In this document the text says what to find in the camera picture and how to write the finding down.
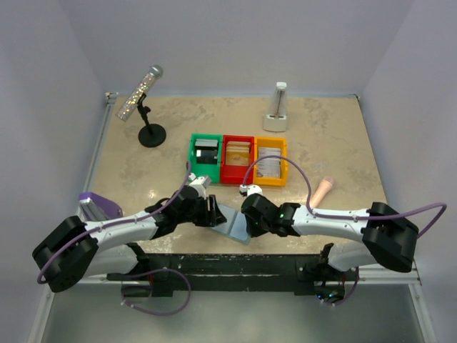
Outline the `teal leather card holder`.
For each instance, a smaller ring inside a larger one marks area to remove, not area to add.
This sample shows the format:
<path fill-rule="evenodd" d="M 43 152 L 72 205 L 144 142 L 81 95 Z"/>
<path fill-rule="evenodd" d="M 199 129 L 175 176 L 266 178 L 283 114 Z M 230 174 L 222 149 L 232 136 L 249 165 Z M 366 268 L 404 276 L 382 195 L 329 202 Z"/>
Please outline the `teal leather card holder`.
<path fill-rule="evenodd" d="M 209 227 L 209 229 L 236 242 L 248 245 L 251 237 L 247 232 L 247 223 L 244 214 L 225 204 L 218 204 L 218 207 L 226 218 L 226 222 L 218 224 L 215 227 Z"/>

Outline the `black VIP card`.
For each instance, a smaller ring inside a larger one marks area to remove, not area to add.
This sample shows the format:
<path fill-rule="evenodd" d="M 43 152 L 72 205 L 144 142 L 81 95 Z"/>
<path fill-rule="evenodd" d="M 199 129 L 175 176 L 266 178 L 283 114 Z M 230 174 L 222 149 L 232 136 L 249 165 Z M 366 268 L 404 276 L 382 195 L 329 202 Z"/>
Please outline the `black VIP card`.
<path fill-rule="evenodd" d="M 196 163 L 197 164 L 217 164 L 218 163 L 217 149 L 197 149 Z"/>

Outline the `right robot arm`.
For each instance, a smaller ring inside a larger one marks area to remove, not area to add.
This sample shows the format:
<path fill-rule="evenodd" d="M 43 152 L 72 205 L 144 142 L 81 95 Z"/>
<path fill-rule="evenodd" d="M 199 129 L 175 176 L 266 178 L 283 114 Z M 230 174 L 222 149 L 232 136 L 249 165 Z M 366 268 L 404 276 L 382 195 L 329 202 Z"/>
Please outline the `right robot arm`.
<path fill-rule="evenodd" d="M 318 272 L 324 279 L 334 280 L 349 269 L 375 263 L 395 272 L 412 270 L 418 227 L 382 202 L 372 203 L 369 209 L 337 211 L 297 203 L 278 207 L 265 196 L 252 194 L 241 205 L 241 213 L 251 237 L 272 233 L 349 240 L 332 245 L 319 261 Z"/>

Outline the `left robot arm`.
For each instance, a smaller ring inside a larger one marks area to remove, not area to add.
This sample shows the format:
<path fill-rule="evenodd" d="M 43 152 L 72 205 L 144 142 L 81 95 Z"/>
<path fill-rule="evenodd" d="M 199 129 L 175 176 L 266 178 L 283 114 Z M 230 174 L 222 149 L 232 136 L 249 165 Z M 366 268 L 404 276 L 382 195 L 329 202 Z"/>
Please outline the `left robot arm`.
<path fill-rule="evenodd" d="M 190 186 L 127 217 L 83 222 L 73 215 L 65 218 L 33 250 L 32 258 L 39 268 L 37 283 L 48 284 L 55 293 L 62 292 L 83 278 L 97 254 L 164 237 L 184 223 L 216 227 L 226 222 L 216 196 L 201 196 Z"/>

